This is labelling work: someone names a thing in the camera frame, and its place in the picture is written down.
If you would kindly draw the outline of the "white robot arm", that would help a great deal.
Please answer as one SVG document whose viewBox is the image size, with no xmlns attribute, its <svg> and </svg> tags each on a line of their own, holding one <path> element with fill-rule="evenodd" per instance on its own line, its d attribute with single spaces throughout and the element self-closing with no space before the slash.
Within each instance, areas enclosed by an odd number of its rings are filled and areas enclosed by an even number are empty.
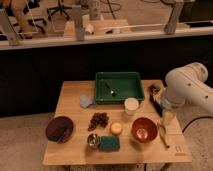
<svg viewBox="0 0 213 171">
<path fill-rule="evenodd" d="M 208 70 L 199 62 L 169 71 L 160 104 L 166 110 L 179 108 L 188 100 L 213 114 L 213 88 L 205 84 Z"/>
</svg>

